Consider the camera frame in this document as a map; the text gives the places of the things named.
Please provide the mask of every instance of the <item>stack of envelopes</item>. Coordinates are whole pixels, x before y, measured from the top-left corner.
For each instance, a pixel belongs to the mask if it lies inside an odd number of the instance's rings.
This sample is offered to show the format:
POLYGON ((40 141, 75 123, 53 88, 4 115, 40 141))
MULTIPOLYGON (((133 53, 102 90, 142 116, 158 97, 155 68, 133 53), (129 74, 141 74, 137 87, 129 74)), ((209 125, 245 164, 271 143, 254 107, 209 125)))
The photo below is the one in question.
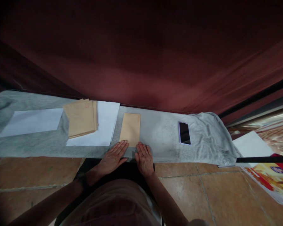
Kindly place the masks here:
POLYGON ((69 120, 69 138, 83 136, 97 130, 97 102, 81 99, 63 106, 69 120))

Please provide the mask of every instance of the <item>tiled floor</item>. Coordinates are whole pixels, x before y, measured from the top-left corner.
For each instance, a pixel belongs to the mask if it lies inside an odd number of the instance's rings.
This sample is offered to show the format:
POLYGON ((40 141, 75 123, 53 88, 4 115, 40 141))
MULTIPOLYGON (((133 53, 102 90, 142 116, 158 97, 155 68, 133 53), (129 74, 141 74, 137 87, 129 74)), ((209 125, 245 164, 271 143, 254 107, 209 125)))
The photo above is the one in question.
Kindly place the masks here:
MULTIPOLYGON (((0 213, 9 223, 71 182, 82 159, 0 159, 0 213)), ((155 164, 156 173, 188 220, 210 225, 283 225, 283 206, 238 167, 155 164)))

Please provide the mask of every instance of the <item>white sheet of paper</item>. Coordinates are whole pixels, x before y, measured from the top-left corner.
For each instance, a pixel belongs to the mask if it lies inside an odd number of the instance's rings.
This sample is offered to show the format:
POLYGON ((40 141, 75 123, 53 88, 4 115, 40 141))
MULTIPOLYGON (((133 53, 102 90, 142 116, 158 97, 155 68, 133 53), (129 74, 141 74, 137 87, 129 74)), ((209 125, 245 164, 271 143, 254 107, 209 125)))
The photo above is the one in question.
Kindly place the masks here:
POLYGON ((63 108, 15 111, 0 137, 56 130, 63 108))
MULTIPOLYGON (((235 140, 234 145, 238 148, 243 157, 264 157, 274 154, 273 150, 265 143, 264 140, 251 131, 235 140)), ((248 163, 251 167, 256 166, 258 163, 248 163)))
POLYGON ((97 131, 68 139, 66 146, 109 146, 114 133, 118 112, 119 103, 98 101, 97 131))

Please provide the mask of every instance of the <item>phone screen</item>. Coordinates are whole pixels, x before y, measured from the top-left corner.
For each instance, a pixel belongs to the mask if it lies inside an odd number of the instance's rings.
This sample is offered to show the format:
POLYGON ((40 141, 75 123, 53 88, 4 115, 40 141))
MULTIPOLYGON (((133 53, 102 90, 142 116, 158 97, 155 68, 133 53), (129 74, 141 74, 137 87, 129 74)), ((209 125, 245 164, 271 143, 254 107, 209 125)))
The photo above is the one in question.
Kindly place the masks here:
POLYGON ((191 144, 189 126, 186 123, 179 123, 180 142, 185 144, 191 144))

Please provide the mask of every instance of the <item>finger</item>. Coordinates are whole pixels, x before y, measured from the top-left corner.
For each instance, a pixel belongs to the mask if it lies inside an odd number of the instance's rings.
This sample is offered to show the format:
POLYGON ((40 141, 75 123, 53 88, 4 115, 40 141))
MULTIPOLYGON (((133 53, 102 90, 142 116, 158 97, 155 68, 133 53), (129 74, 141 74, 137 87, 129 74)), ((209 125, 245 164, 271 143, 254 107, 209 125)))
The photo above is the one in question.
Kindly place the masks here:
POLYGON ((139 148, 141 149, 142 155, 145 155, 145 156, 146 156, 146 151, 144 150, 144 147, 142 146, 142 144, 139 143, 138 146, 139 146, 139 148))
POLYGON ((142 144, 142 147, 144 148, 146 155, 149 155, 148 150, 147 150, 147 148, 146 148, 146 145, 145 145, 145 144, 142 144))
POLYGON ((139 164, 139 154, 138 153, 135 153, 135 160, 139 164))
POLYGON ((119 142, 117 142, 110 150, 109 152, 113 152, 113 150, 116 148, 116 146, 119 144, 119 142))
POLYGON ((142 155, 141 148, 139 147, 139 143, 136 145, 137 152, 142 155))
POLYGON ((129 143, 126 143, 126 145, 123 147, 123 149, 118 153, 119 156, 123 156, 129 147, 129 143))
POLYGON ((118 143, 118 145, 113 149, 112 153, 116 152, 116 150, 123 144, 123 140, 118 143))
POLYGON ((119 152, 123 149, 123 147, 127 144, 127 140, 124 140, 121 146, 119 146, 116 151, 114 152, 115 154, 119 154, 119 152))
POLYGON ((117 167, 119 167, 121 164, 123 164, 124 162, 126 162, 128 159, 127 158, 123 158, 119 161, 119 164, 117 167))
POLYGON ((149 155, 152 155, 149 145, 147 145, 147 151, 148 151, 149 155))

